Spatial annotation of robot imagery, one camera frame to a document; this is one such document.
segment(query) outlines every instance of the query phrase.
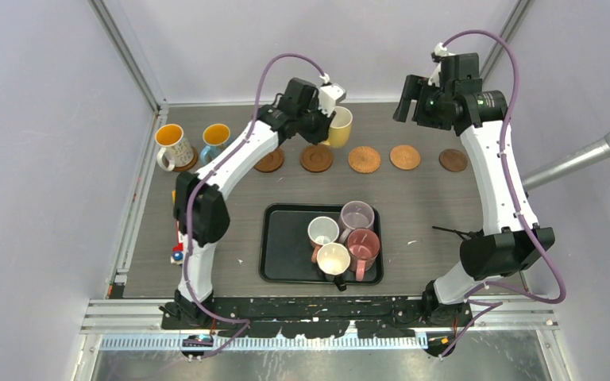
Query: silver microphone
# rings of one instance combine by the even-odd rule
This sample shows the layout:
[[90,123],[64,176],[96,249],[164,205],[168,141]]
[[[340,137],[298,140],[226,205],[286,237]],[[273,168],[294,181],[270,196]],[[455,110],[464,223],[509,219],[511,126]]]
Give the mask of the silver microphone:
[[527,192],[608,157],[610,157],[610,132],[602,139],[522,176],[523,188]]

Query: mug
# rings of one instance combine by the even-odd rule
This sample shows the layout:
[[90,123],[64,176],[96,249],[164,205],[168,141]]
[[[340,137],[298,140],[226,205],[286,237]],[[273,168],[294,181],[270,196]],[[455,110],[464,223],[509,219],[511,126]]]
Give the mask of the mug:
[[195,154],[180,125],[163,125],[156,131],[156,143],[160,146],[156,162],[165,171],[175,167],[186,167],[193,161]]
[[375,211],[365,202],[347,202],[340,211],[338,223],[343,228],[338,242],[344,244],[349,234],[355,229],[372,229],[375,221]]
[[227,125],[217,123],[205,128],[202,140],[204,140],[204,144],[207,146],[200,152],[202,163],[207,165],[216,159],[218,155],[221,155],[221,152],[228,147],[229,139],[230,128]]
[[333,282],[339,291],[347,290],[342,275],[345,274],[351,259],[345,246],[331,242],[323,245],[317,252],[319,270],[329,282]]
[[364,280],[364,274],[375,262],[380,252],[380,238],[369,229],[356,229],[347,237],[349,269],[356,273],[356,280]]
[[338,239],[340,228],[338,223],[330,217],[317,217],[307,226],[307,236],[314,251],[312,252],[312,263],[317,263],[317,252],[319,249],[330,242]]
[[330,121],[328,128],[328,139],[320,144],[331,148],[341,148],[347,143],[349,134],[352,132],[352,112],[342,106],[335,106],[335,116]]

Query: round coaster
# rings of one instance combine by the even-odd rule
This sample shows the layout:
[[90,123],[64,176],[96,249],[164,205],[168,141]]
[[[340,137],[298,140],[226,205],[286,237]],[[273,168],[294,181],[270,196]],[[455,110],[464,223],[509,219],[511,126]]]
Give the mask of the round coaster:
[[422,157],[410,145],[397,145],[389,153],[389,159],[397,168],[407,171],[417,167]]
[[359,173],[371,173],[377,171],[382,159],[375,149],[362,146],[350,151],[347,161],[353,170]]
[[333,164],[333,153],[325,145],[310,145],[300,154],[300,165],[310,172],[324,172]]
[[282,148],[277,148],[268,155],[265,155],[258,164],[253,166],[253,169],[269,173],[280,169],[282,164],[284,164],[284,151],[282,151]]
[[464,171],[469,164],[469,160],[466,159],[464,153],[451,148],[441,152],[441,155],[438,156],[438,161],[445,169],[451,172]]
[[191,147],[193,148],[193,160],[191,160],[190,163],[188,163],[188,165],[184,165],[183,167],[174,167],[174,169],[172,169],[172,171],[174,172],[183,172],[183,171],[187,171],[191,168],[193,168],[197,163],[198,163],[198,150],[195,149],[195,147]]

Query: metal floor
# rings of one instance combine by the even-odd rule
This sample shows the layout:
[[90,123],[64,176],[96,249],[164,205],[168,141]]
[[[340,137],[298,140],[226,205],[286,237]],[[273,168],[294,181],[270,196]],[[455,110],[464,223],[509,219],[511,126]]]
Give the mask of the metal floor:
[[111,379],[245,381],[551,379],[535,331],[467,333],[438,362],[422,350],[223,352],[188,363],[180,352],[101,351],[95,381]]

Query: gray table surface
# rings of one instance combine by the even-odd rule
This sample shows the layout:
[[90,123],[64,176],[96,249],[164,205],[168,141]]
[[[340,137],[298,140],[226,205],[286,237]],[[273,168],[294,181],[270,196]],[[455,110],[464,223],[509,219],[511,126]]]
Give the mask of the gray table surface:
[[[282,168],[269,174],[251,170],[228,197],[231,223],[214,257],[215,295],[340,295],[332,285],[268,283],[258,275],[264,211],[275,202],[343,204],[361,200],[378,210],[384,278],[375,286],[350,286],[346,295],[421,294],[430,280],[457,263],[460,239],[431,226],[464,231],[482,226],[481,200],[471,167],[452,173],[438,163],[438,155],[446,148],[464,151],[459,139],[454,132],[394,122],[394,103],[346,106],[353,113],[352,135],[344,148],[334,150],[328,171],[305,171],[299,155],[307,142],[294,137],[281,146],[285,155]],[[224,123],[236,137],[250,115],[250,106],[173,107],[167,122],[183,126],[191,144],[200,150],[204,147],[202,132],[208,125]],[[392,165],[389,153],[399,144],[410,144],[420,152],[422,163],[415,170],[402,171]],[[374,147],[382,157],[380,168],[372,174],[356,173],[347,164],[349,151],[360,145]],[[153,172],[125,297],[171,297],[180,280],[180,267],[169,263],[176,244],[172,217],[175,179],[176,173],[158,167]],[[517,275],[509,280],[521,284]]]

